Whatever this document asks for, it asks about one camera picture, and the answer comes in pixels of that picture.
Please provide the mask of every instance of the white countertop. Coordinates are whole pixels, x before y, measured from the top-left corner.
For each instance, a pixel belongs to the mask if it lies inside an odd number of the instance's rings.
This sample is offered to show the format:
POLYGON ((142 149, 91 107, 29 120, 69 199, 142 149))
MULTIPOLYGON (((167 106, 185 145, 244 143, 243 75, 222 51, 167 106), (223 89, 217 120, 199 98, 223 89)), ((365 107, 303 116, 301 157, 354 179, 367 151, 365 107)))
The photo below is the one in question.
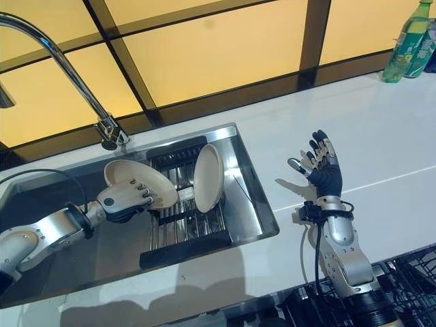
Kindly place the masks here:
MULTIPOLYGON (((307 182, 286 163, 323 129, 356 206, 360 245, 376 262, 436 242, 436 76, 383 84, 369 74, 132 137, 128 147, 235 122, 280 233, 148 273, 0 310, 0 327, 152 326, 314 279, 314 249, 292 221, 307 182)), ((99 145, 1 172, 111 157, 99 145)), ((0 193, 6 185, 0 187, 0 193)))

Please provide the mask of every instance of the sink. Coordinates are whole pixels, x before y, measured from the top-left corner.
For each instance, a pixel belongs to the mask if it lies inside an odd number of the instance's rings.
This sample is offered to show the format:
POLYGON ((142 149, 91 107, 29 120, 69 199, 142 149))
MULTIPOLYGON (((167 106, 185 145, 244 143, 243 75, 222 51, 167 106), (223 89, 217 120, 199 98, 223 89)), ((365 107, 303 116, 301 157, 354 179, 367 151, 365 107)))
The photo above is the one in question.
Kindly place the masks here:
MULTIPOLYGON (((82 290, 278 234, 279 227, 235 124, 139 146, 125 155, 94 159, 62 170, 76 177, 89 199, 106 188, 104 166, 114 159, 150 165, 176 189, 193 183, 200 149, 213 144, 223 158, 223 195, 201 213, 193 200, 158 211, 144 211, 127 223, 100 224, 94 237, 54 253, 22 274, 1 298, 10 307, 82 290)), ((58 174, 16 179, 0 198, 0 232, 34 223, 66 202, 81 203, 73 182, 58 174)))

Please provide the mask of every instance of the black wire rack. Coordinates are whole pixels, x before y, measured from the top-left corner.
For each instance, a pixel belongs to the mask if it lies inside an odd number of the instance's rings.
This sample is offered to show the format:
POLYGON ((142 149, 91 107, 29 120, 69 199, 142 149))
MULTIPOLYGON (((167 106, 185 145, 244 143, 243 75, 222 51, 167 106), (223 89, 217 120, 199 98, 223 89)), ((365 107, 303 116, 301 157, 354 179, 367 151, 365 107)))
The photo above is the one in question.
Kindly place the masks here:
MULTIPOLYGON (((436 244, 379 262, 373 269, 405 327, 436 327, 436 244)), ((331 281, 322 280, 321 287, 327 301, 309 283, 280 306, 290 326, 353 326, 331 281)))
POLYGON ((169 208, 149 210, 149 247, 140 256, 142 269, 173 264, 230 245, 223 216, 224 196, 207 213, 201 213, 191 198, 197 158, 205 144, 206 138, 200 136, 148 151, 150 166, 167 177, 179 195, 188 191, 188 196, 169 208))

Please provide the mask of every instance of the robotic arm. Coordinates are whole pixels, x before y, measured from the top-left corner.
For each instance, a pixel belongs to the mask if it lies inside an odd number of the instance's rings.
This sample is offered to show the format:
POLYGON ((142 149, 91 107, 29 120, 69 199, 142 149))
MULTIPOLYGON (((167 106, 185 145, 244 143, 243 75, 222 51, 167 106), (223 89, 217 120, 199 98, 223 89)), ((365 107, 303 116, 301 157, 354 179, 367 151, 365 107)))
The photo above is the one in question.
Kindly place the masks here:
POLYGON ((21 278, 21 273, 37 266, 44 258, 79 240, 93 236, 103 220, 129 221, 153 199, 138 181, 123 181, 104 189, 96 201, 84 206, 72 203, 32 223, 10 228, 0 234, 0 295, 21 278))
MULTIPOLYGON (((341 200, 342 176, 333 146, 321 130, 312 136, 315 140, 309 144, 315 154, 302 151, 301 160, 289 158, 287 162, 317 190, 317 204, 307 201, 299 211, 302 220, 318 227, 315 261, 318 263, 321 254, 324 268, 355 326, 403 327, 359 246, 352 224, 354 207, 347 211, 347 202, 341 200)), ((317 266, 315 271, 318 295, 324 296, 317 266)))

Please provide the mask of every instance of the cable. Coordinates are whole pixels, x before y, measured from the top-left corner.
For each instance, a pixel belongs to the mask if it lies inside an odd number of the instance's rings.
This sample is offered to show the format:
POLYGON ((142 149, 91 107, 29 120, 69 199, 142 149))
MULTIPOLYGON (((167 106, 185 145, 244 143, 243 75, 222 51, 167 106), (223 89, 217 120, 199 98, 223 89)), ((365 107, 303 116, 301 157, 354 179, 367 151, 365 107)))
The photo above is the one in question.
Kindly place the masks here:
POLYGON ((38 169, 30 169, 30 170, 25 170, 23 172, 17 172, 16 174, 12 174, 4 179, 2 179, 0 181, 0 184, 13 179, 14 177, 23 175, 23 174, 28 174, 30 172, 57 172, 58 174, 62 174, 66 177, 68 177, 69 179, 71 179, 73 182, 75 182, 77 184, 77 186, 80 189, 80 192, 82 193, 82 197, 83 197, 83 207, 84 207, 84 213, 88 212, 88 199, 87 199, 87 195, 84 192, 84 189, 82 187, 82 185, 79 183, 79 181, 77 179, 75 179, 73 176, 71 176, 70 174, 63 172, 62 170, 57 170, 57 169, 48 169, 48 168, 38 168, 38 169))
POLYGON ((315 286, 318 295, 323 296, 324 293, 321 291, 320 270, 318 267, 320 263, 320 243, 321 243, 322 223, 317 223, 316 226, 317 226, 317 236, 316 236, 316 245, 315 245, 315 286))
POLYGON ((349 203, 347 201, 342 201, 342 200, 341 200, 341 203, 348 204, 351 207, 351 209, 349 210, 351 213, 354 211, 354 205, 352 203, 349 203))

